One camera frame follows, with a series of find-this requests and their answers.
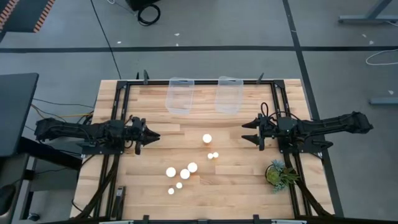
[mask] transparent container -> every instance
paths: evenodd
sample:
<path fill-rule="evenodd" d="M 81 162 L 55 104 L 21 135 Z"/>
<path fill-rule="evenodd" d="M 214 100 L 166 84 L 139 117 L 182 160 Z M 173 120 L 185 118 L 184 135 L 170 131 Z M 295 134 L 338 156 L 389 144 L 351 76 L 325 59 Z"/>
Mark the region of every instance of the transparent container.
<path fill-rule="evenodd" d="M 167 110 L 173 114 L 189 114 L 192 107 L 194 87 L 194 80 L 171 78 L 167 89 Z"/>
<path fill-rule="evenodd" d="M 243 80 L 231 77 L 219 77 L 216 95 L 216 111 L 237 114 L 243 98 Z"/>

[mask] gray floor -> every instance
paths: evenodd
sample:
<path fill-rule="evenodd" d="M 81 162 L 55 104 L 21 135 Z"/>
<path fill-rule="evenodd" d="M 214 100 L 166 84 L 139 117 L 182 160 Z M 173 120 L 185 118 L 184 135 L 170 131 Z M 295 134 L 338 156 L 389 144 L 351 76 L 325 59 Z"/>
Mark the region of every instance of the gray floor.
<path fill-rule="evenodd" d="M 116 1 L 126 5 L 122 0 Z M 279 0 L 161 1 L 162 17 L 150 27 L 138 25 L 133 14 L 106 0 L 94 2 L 112 46 L 293 44 Z M 303 46 L 368 46 L 369 41 L 373 45 L 398 45 L 398 27 L 337 23 L 340 14 L 364 14 L 375 2 L 289 1 Z M 398 14 L 398 1 L 386 13 Z M 57 0 L 38 34 L 7 33 L 0 43 L 0 48 L 19 47 L 106 47 L 106 42 L 89 0 Z M 398 65 L 366 65 L 365 59 L 373 53 L 304 52 L 304 57 L 322 118 L 361 111 L 375 127 L 364 136 L 327 136 L 335 143 L 330 155 L 346 217 L 398 220 L 398 140 L 394 132 L 398 108 L 369 106 L 367 102 L 371 96 L 390 96 L 389 91 L 394 92 L 393 96 L 398 94 Z M 135 78 L 143 69 L 151 78 L 256 78 L 262 72 L 264 78 L 301 78 L 295 52 L 123 52 L 115 57 L 125 79 Z M 398 61 L 398 52 L 382 55 L 376 61 Z M 110 53 L 0 54 L 0 68 L 1 74 L 39 73 L 35 97 L 62 103 L 92 105 L 100 80 L 118 78 Z M 59 115 L 89 111 L 35 104 Z M 31 111 L 27 125 L 34 127 L 38 119 Z M 32 131 L 25 129 L 24 136 L 32 138 Z M 43 162 L 37 166 L 39 170 L 56 169 Z M 48 185 L 49 181 L 63 184 L 35 196 L 31 211 L 41 214 L 39 222 L 68 218 L 76 174 L 69 170 L 48 173 L 40 177 L 37 187 Z"/>

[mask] potted plant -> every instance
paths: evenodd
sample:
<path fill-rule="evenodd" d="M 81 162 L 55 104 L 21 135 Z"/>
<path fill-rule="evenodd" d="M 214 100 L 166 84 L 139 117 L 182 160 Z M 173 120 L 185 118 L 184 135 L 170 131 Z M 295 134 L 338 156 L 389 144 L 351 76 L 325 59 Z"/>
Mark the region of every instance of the potted plant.
<path fill-rule="evenodd" d="M 273 160 L 272 164 L 267 167 L 266 179 L 274 186 L 274 193 L 276 193 L 289 184 L 294 184 L 294 181 L 299 179 L 299 175 L 294 172 L 293 168 L 287 168 L 283 162 Z"/>

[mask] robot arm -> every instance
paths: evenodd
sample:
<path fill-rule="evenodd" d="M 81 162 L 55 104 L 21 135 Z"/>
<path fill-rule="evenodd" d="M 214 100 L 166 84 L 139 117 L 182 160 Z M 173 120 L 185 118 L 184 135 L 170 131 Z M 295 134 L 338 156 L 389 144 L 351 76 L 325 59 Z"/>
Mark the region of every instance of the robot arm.
<path fill-rule="evenodd" d="M 252 129 L 258 127 L 259 134 L 244 135 L 242 138 L 259 146 L 260 151 L 264 150 L 265 138 L 281 138 L 282 142 L 289 144 L 291 151 L 296 149 L 303 152 L 305 146 L 309 146 L 309 144 L 316 146 L 318 151 L 321 151 L 332 146 L 333 143 L 316 140 L 315 136 L 342 131 L 366 134 L 373 129 L 367 117 L 360 112 L 352 112 L 351 114 L 318 121 L 293 119 L 288 116 L 277 118 L 276 124 L 272 120 L 275 119 L 258 114 L 254 121 L 244 124 L 242 127 Z"/>
<path fill-rule="evenodd" d="M 80 144 L 84 154 L 121 154 L 126 141 L 136 142 L 135 153 L 141 153 L 141 145 L 160 139 L 160 135 L 146 126 L 145 119 L 133 117 L 132 126 L 125 126 L 124 121 L 109 120 L 97 124 L 75 124 L 46 118 L 36 123 L 36 139 L 39 141 L 53 140 L 59 137 L 85 139 Z"/>

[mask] wooden table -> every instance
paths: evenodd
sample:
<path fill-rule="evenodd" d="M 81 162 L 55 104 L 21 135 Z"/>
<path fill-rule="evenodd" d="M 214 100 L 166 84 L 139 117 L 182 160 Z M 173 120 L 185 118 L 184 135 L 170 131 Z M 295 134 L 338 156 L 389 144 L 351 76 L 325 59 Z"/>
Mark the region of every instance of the wooden table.
<path fill-rule="evenodd" d="M 116 82 L 101 82 L 94 123 L 110 119 Z M 285 85 L 291 112 L 309 119 L 301 81 L 285 80 Z M 243 104 L 237 115 L 215 111 L 216 88 L 216 85 L 196 85 L 192 110 L 185 116 L 170 114 L 165 108 L 167 85 L 130 89 L 127 117 L 133 114 L 146 118 L 148 127 L 162 136 L 160 141 L 143 147 L 140 156 L 132 150 L 120 158 L 116 188 L 122 185 L 127 188 L 123 219 L 142 220 L 143 215 L 150 215 L 151 220 L 252 219 L 253 214 L 259 214 L 260 218 L 294 217 L 289 190 L 273 193 L 273 186 L 264 177 L 271 160 L 283 161 L 277 141 L 266 139 L 266 150 L 259 151 L 241 138 L 243 134 L 257 132 L 241 125 L 257 116 L 263 101 L 270 106 L 270 113 L 274 112 L 271 88 L 244 85 Z M 213 136 L 209 145 L 202 141 L 205 133 Z M 220 156 L 208 160 L 209 152 L 218 152 Z M 308 188 L 325 210 L 333 213 L 321 160 L 310 154 L 301 154 L 301 158 Z M 80 208 L 98 188 L 102 161 L 103 156 L 95 156 L 81 169 L 75 194 L 75 203 Z M 179 174 L 190 162 L 198 164 L 198 171 L 188 180 L 165 175 L 166 168 L 175 167 Z M 183 188 L 169 195 L 168 189 L 175 188 L 177 182 L 182 182 Z M 302 196 L 298 187 L 296 190 L 300 211 L 304 214 Z M 105 192 L 102 214 L 107 196 Z M 71 216 L 76 214 L 78 211 L 72 208 Z"/>

